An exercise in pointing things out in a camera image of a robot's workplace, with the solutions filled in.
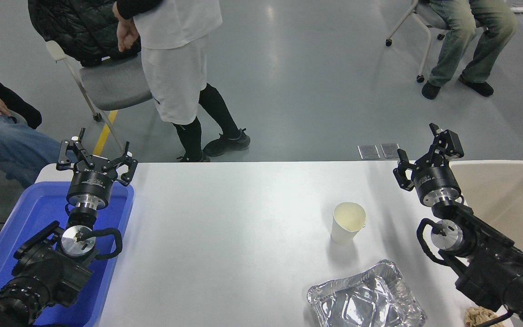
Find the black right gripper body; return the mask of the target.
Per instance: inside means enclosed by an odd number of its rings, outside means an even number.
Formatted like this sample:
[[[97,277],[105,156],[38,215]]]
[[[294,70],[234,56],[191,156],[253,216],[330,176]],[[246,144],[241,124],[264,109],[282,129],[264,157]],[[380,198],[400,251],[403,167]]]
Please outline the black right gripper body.
[[[415,162],[415,165],[412,180],[422,205],[461,197],[461,188],[448,165],[430,166],[427,162]]]

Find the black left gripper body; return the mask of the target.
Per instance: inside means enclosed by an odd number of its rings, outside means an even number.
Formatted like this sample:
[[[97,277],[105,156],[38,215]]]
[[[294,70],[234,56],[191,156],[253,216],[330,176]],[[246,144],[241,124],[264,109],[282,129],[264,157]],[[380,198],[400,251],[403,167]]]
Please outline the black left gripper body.
[[[67,201],[76,201],[78,196],[93,195],[102,201],[109,201],[114,180],[118,177],[116,170],[104,172],[102,168],[109,165],[109,160],[103,157],[93,157],[94,167],[89,168],[81,160],[74,166],[74,176],[67,192]]]

